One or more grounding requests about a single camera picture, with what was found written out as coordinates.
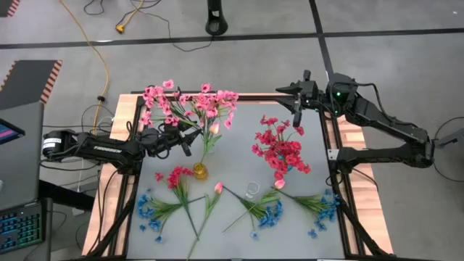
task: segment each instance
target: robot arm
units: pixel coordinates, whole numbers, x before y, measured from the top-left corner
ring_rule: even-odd
[[[189,127],[183,125],[178,128],[165,125],[164,132],[147,128],[140,136],[128,141],[95,136],[87,132],[54,130],[43,136],[42,154],[50,162],[61,162],[66,157],[82,157],[111,163],[120,172],[136,175],[145,154],[150,157],[160,157],[160,153],[181,145],[184,153],[191,156],[189,146],[201,131],[196,130],[184,136],[182,132],[187,129]]]
[[[299,126],[303,109],[318,110],[322,107],[332,117],[345,115],[349,123],[376,128],[405,142],[393,149],[356,150],[342,147],[329,150],[329,160],[335,161],[341,171],[349,173],[360,163],[376,162],[402,162],[411,167],[430,167],[434,161],[434,144],[427,132],[412,123],[404,123],[388,116],[381,104],[382,110],[379,110],[376,105],[358,94],[359,85],[354,79],[336,73],[329,81],[326,92],[323,92],[318,89],[315,81],[310,80],[310,71],[306,70],[303,82],[298,81],[288,87],[276,89],[291,95],[277,99],[277,102],[294,114],[294,127]]]

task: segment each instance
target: yellow vase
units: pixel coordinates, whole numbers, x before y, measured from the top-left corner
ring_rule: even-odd
[[[199,181],[208,179],[208,169],[203,163],[195,163],[193,173],[194,177]]]

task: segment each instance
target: keyboard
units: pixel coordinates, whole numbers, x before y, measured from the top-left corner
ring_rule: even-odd
[[[40,203],[0,212],[0,254],[40,244],[45,239],[45,209]]]

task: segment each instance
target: black stand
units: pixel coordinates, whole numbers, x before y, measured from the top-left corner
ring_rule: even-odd
[[[54,203],[85,211],[92,211],[95,200],[92,196],[74,192],[46,181],[38,181],[38,198],[51,198]]]
[[[221,0],[208,0],[208,21],[204,29],[211,36],[220,36],[227,31]]]

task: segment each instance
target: concrete floor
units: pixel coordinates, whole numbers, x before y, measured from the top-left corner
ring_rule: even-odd
[[[87,1],[65,1],[92,40],[166,38],[163,21],[137,14],[118,34],[114,24],[131,10],[128,0],[103,1],[105,13],[83,13]],[[417,30],[464,27],[464,2],[458,0],[318,0],[325,32],[367,30]],[[175,37],[206,36],[206,1],[163,1],[150,9],[172,23]],[[228,35],[251,33],[314,33],[308,1],[223,1]],[[99,8],[98,1],[89,11]],[[56,0],[22,0],[14,17],[0,19],[0,44],[83,41],[75,23]],[[461,102],[464,75],[464,35],[376,36],[327,38],[333,70],[358,82],[374,82],[390,115],[412,121],[432,136],[447,119],[464,115]],[[185,48],[207,43],[183,43]],[[319,86],[327,83],[318,40],[282,39],[213,42],[206,49],[184,53],[170,44],[105,46],[99,48],[109,66],[111,86],[107,106],[115,111],[119,94],[141,90],[151,83],[172,78],[186,90],[211,82],[217,88],[241,92],[269,92],[299,80],[304,69],[312,71]],[[0,72],[16,59],[62,59],[63,66],[46,106],[44,124],[79,125],[83,110],[96,103],[104,86],[104,71],[98,57],[87,47],[55,49],[2,49]],[[374,101],[372,89],[360,93]],[[82,102],[69,108],[67,100]],[[93,111],[85,123],[93,120]],[[101,117],[108,116],[105,111]],[[443,135],[464,126],[457,121]],[[366,128],[368,147],[399,145],[388,136]],[[439,168],[446,175],[464,179],[462,145],[436,152]],[[80,167],[71,163],[69,168]],[[436,260],[461,260],[464,241],[464,188],[437,175],[432,168],[412,169],[400,164],[374,165],[381,203],[395,254]],[[82,178],[95,175],[82,173]],[[79,173],[41,170],[41,178],[56,184],[73,182]],[[86,187],[95,187],[90,182]],[[53,260],[79,255],[74,242],[77,225],[88,214],[71,218],[53,240]],[[86,227],[80,231],[82,239]]]

